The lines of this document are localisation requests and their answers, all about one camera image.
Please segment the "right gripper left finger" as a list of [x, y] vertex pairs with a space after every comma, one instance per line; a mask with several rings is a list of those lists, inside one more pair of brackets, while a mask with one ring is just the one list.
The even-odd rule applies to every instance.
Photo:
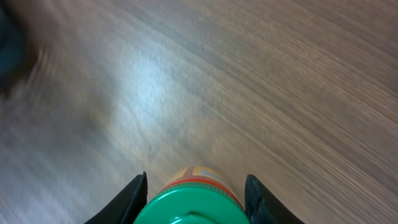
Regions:
[[147, 204], [147, 193], [147, 176], [143, 172], [85, 224], [132, 224]]

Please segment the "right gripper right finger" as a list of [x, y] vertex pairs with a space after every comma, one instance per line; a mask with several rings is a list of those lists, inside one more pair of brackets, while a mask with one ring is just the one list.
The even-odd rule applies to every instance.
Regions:
[[255, 175], [246, 177], [244, 201], [252, 224], [304, 224]]

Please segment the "green lid jar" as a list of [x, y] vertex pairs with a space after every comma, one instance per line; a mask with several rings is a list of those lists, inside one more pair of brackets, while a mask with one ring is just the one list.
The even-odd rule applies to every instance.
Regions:
[[243, 206], [219, 172], [192, 166], [176, 173], [145, 205], [134, 224], [249, 224]]

